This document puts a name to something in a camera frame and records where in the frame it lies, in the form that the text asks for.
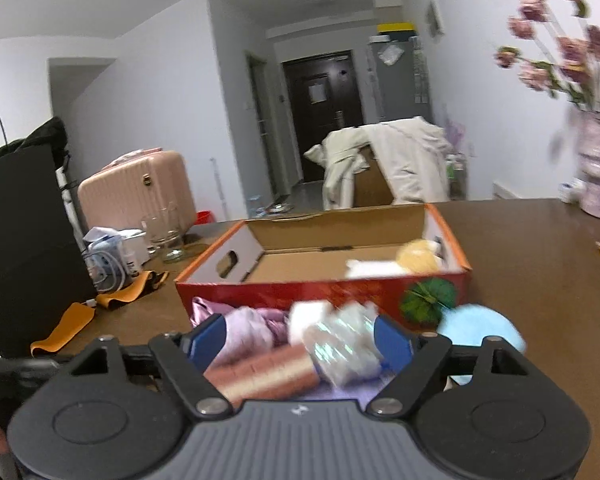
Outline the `purple linen drawstring pouch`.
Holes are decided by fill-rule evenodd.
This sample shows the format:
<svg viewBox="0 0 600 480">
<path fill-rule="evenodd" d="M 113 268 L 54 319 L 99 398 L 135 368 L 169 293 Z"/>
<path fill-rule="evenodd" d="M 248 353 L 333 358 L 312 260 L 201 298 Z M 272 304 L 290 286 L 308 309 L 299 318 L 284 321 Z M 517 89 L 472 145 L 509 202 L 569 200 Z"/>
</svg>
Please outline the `purple linen drawstring pouch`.
<svg viewBox="0 0 600 480">
<path fill-rule="evenodd" d="M 299 401 L 330 401 L 330 400 L 357 400 L 364 408 L 378 393 L 381 392 L 389 382 L 393 380 L 393 374 L 382 374 L 376 378 L 363 380 L 362 382 L 350 382 L 342 388 L 338 388 L 328 382 L 321 382 L 317 387 L 297 396 Z"/>
</svg>

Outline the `light blue fluffy puff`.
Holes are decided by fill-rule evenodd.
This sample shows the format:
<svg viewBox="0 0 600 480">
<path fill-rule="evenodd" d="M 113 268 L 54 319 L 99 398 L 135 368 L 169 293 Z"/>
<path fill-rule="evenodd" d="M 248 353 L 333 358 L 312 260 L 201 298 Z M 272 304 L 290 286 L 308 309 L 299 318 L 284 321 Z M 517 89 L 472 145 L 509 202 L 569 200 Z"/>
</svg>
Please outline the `light blue fluffy puff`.
<svg viewBox="0 0 600 480">
<path fill-rule="evenodd" d="M 498 336 L 520 353 L 527 350 L 524 337 L 515 325 L 500 312 L 481 304 L 462 304 L 445 310 L 437 333 L 452 341 L 454 346 L 480 347 L 484 338 Z"/>
</svg>

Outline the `purple satin scrunchie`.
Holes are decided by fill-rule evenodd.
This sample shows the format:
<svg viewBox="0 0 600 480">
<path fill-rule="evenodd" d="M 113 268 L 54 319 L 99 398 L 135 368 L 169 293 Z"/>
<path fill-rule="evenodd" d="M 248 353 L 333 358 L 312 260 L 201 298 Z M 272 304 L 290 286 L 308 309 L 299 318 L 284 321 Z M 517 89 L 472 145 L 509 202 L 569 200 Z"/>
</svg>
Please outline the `purple satin scrunchie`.
<svg viewBox="0 0 600 480">
<path fill-rule="evenodd" d="M 234 308 L 199 297 L 193 299 L 190 322 L 194 327 L 212 314 L 224 316 L 226 337 L 223 348 L 211 362 L 210 368 L 234 364 L 288 344 L 288 318 L 285 311 Z"/>
</svg>

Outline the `iridescent mesh bath ball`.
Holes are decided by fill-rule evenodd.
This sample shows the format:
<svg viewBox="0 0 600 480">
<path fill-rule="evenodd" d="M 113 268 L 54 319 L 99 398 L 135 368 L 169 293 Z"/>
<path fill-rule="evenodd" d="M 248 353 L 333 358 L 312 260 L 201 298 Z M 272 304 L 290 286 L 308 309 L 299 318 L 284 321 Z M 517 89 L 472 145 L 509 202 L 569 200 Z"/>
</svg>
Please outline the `iridescent mesh bath ball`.
<svg viewBox="0 0 600 480">
<path fill-rule="evenodd" d="M 372 302 L 351 301 L 304 331 L 302 344 L 331 385 L 343 388 L 380 375 L 382 355 L 374 341 L 376 318 L 378 310 Z"/>
</svg>

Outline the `pink striped sponge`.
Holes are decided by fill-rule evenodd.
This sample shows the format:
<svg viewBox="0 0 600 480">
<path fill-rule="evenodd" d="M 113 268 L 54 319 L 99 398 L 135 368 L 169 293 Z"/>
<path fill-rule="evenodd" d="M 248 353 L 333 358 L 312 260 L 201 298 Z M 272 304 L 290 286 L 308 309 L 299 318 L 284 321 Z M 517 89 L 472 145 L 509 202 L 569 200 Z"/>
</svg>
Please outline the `pink striped sponge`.
<svg viewBox="0 0 600 480">
<path fill-rule="evenodd" d="M 207 370 L 204 377 L 233 405 L 288 400 L 316 388 L 321 377 L 301 344 L 283 346 L 238 363 Z"/>
</svg>

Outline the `yellow white plush hamster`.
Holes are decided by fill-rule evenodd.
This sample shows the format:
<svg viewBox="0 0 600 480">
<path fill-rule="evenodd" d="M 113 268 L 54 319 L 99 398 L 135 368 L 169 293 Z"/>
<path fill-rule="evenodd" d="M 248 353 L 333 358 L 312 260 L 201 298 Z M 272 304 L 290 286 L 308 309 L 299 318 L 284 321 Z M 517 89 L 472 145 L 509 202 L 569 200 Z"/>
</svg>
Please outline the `yellow white plush hamster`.
<svg viewBox="0 0 600 480">
<path fill-rule="evenodd" d="M 412 240 L 393 260 L 348 260 L 346 278 L 395 278 L 438 273 L 443 268 L 442 245 L 434 240 Z"/>
</svg>

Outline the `white round sponge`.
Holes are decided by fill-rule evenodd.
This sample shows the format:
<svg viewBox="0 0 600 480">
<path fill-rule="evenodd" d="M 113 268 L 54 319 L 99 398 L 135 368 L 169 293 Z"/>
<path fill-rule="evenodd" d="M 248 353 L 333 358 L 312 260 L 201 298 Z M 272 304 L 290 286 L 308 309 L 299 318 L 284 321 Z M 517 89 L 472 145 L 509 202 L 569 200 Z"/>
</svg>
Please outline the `white round sponge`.
<svg viewBox="0 0 600 480">
<path fill-rule="evenodd" d="M 333 308 L 327 300 L 295 302 L 288 313 L 288 344 L 301 344 L 303 333 L 310 326 L 323 322 Z"/>
</svg>

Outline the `red bucket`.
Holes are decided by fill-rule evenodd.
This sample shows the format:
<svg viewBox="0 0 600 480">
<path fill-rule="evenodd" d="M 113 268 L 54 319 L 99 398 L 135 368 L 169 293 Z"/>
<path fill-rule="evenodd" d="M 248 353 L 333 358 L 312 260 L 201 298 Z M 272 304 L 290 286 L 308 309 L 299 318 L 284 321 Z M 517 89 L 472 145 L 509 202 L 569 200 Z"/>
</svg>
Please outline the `red bucket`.
<svg viewBox="0 0 600 480">
<path fill-rule="evenodd" d="M 211 210 L 201 210 L 197 212 L 196 217 L 196 226 L 201 226 L 202 224 L 210 224 L 215 222 L 215 216 Z"/>
</svg>

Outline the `pink hard-shell suitcase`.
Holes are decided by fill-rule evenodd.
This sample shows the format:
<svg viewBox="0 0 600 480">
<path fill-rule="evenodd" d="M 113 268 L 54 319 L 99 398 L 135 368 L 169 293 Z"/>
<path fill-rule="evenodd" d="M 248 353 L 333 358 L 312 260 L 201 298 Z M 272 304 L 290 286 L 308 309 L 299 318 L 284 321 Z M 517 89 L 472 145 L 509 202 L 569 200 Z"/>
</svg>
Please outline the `pink hard-shell suitcase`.
<svg viewBox="0 0 600 480">
<path fill-rule="evenodd" d="M 143 218 L 169 209 L 183 231 L 194 225 L 196 207 L 184 157 L 150 148 L 129 152 L 83 180 L 78 200 L 86 225 L 139 229 Z"/>
</svg>

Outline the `brown wooden chair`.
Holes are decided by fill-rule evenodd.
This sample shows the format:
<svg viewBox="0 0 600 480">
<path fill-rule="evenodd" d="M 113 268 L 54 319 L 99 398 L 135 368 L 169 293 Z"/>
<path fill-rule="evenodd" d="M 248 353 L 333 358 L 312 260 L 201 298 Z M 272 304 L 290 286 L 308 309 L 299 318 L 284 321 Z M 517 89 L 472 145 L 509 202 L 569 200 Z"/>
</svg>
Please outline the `brown wooden chair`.
<svg viewBox="0 0 600 480">
<path fill-rule="evenodd" d="M 353 207 L 391 205 L 393 194 L 381 172 L 372 148 L 366 146 L 362 148 L 360 154 L 368 163 L 368 168 L 354 175 Z"/>
</svg>

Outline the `beige jacket on chair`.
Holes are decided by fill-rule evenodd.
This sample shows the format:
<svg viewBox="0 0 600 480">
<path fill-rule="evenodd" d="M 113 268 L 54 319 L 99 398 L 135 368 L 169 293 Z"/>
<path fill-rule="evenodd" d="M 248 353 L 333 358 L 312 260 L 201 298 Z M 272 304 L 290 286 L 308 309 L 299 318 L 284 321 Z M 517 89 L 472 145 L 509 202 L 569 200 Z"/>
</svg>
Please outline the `beige jacket on chair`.
<svg viewBox="0 0 600 480">
<path fill-rule="evenodd" d="M 370 168 L 361 151 L 370 148 L 395 204 L 442 203 L 450 199 L 446 158 L 454 152 L 444 130 L 420 116 L 330 132 L 304 158 L 325 170 L 323 207 L 350 209 L 354 177 Z"/>
</svg>

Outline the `small white box by vase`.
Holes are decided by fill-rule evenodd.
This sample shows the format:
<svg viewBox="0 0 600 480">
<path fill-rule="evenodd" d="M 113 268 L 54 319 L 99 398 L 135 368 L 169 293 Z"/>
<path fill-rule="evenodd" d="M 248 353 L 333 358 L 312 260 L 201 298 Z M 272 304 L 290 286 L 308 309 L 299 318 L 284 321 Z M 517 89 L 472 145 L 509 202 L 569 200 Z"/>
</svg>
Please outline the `small white box by vase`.
<svg viewBox="0 0 600 480">
<path fill-rule="evenodd" d="M 578 178 L 562 182 L 558 188 L 559 198 L 565 204 L 578 204 L 582 200 L 585 188 L 586 183 Z"/>
</svg>

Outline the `grey refrigerator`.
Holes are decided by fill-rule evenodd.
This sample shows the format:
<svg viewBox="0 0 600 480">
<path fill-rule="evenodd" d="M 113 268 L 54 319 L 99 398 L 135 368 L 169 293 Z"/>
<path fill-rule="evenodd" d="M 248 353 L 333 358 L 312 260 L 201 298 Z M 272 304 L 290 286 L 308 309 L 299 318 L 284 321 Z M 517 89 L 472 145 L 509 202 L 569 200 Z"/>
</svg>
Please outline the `grey refrigerator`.
<svg viewBox="0 0 600 480">
<path fill-rule="evenodd" d="M 426 58 L 414 30 L 371 36 L 367 62 L 381 122 L 416 116 L 432 122 Z"/>
</svg>

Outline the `dark entrance door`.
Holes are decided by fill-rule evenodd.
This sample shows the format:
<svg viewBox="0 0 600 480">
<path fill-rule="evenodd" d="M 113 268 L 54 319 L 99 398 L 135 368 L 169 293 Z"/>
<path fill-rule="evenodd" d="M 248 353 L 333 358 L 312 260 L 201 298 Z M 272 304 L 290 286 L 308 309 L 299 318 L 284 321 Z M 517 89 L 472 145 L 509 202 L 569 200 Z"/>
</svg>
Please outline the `dark entrance door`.
<svg viewBox="0 0 600 480">
<path fill-rule="evenodd" d="M 332 131 L 364 124 L 358 78 L 351 51 L 283 62 L 303 182 L 324 178 L 324 169 L 304 153 Z"/>
</svg>

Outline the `dried pink rose bouquet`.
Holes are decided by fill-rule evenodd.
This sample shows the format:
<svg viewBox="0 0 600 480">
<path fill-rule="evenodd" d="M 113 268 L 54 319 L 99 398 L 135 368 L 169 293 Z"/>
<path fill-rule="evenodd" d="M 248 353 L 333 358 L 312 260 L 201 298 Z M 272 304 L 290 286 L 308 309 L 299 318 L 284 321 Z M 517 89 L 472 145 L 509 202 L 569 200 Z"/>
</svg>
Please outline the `dried pink rose bouquet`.
<svg viewBox="0 0 600 480">
<path fill-rule="evenodd" d="M 539 58 L 530 58 L 515 46 L 501 46 L 494 62 L 502 70 L 518 70 L 527 88 L 553 99 L 561 94 L 579 110 L 600 113 L 600 26 L 590 22 L 586 0 L 565 0 L 580 26 L 579 36 L 567 34 L 550 0 L 517 0 L 517 13 L 507 19 L 509 33 L 532 42 Z"/>
</svg>

